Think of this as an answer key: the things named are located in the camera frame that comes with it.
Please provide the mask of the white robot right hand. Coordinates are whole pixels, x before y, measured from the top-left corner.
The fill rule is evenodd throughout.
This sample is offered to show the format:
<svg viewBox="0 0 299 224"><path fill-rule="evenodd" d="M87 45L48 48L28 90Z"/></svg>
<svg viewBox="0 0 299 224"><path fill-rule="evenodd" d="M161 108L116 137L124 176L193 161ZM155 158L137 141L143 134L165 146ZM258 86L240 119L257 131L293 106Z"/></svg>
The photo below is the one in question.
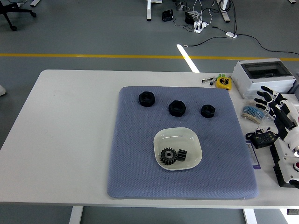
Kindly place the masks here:
<svg viewBox="0 0 299 224"><path fill-rule="evenodd" d="M293 154L299 155L299 112L294 104L281 93L266 86L257 91L256 107L265 110L274 119L278 136L286 143Z"/></svg>

